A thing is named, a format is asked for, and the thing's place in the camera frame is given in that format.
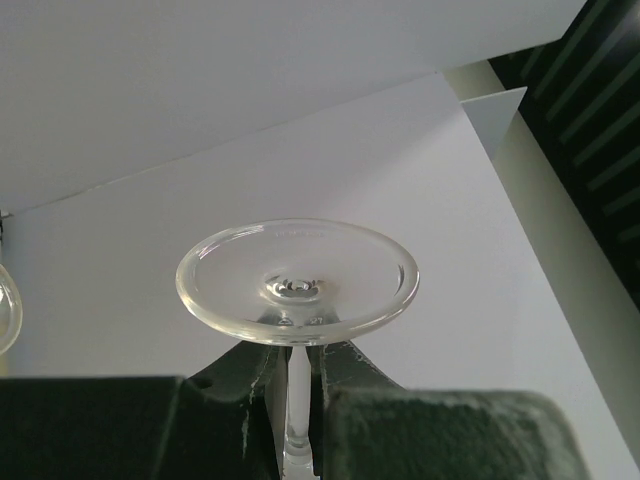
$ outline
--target white ceiling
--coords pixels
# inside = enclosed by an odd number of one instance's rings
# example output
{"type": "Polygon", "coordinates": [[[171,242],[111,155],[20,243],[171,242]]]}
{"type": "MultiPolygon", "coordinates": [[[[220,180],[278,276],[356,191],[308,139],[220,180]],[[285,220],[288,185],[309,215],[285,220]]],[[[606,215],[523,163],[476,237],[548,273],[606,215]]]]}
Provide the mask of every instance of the white ceiling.
{"type": "Polygon", "coordinates": [[[0,206],[554,40],[584,1],[3,0],[0,206]]]}

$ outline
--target wine glass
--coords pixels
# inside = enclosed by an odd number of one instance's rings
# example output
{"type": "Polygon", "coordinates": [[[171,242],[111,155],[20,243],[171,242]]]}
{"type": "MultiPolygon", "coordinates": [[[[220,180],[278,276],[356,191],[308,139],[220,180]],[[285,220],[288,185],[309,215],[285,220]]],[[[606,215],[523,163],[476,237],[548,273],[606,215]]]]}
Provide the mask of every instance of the wine glass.
{"type": "Polygon", "coordinates": [[[22,302],[18,287],[0,264],[0,355],[9,350],[22,326],[22,302]]]}
{"type": "Polygon", "coordinates": [[[311,461],[311,367],[303,347],[381,327],[409,306],[418,283],[418,267],[398,243],[317,219],[224,230],[193,247],[176,273],[180,298],[207,325],[242,340],[293,347],[285,458],[294,465],[311,461]]]}

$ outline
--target white panel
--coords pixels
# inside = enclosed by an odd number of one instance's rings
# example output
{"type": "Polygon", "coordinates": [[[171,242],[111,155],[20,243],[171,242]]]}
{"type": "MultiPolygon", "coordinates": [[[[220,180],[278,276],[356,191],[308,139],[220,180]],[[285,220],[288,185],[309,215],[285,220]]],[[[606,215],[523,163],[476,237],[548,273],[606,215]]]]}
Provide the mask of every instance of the white panel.
{"type": "Polygon", "coordinates": [[[22,288],[20,375],[191,374],[234,341],[174,289],[205,236],[316,216],[393,236],[423,282],[392,324],[357,340],[420,388],[528,388],[556,400],[588,462],[635,465],[500,182],[440,75],[324,110],[7,221],[22,288]]]}
{"type": "Polygon", "coordinates": [[[15,213],[446,68],[558,38],[584,0],[3,0],[15,213]]]}
{"type": "Polygon", "coordinates": [[[460,102],[489,158],[493,158],[518,111],[527,87],[460,102]]]}

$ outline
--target glass base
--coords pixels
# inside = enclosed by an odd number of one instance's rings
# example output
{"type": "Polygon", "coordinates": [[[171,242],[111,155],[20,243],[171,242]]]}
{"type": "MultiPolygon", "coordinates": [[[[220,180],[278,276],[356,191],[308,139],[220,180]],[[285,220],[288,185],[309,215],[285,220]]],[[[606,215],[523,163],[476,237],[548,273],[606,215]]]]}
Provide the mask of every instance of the glass base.
{"type": "Polygon", "coordinates": [[[242,340],[283,346],[334,343],[379,328],[408,307],[418,283],[415,261],[393,240],[313,219],[220,232],[187,253],[176,274],[180,298],[200,320],[242,340]]]}

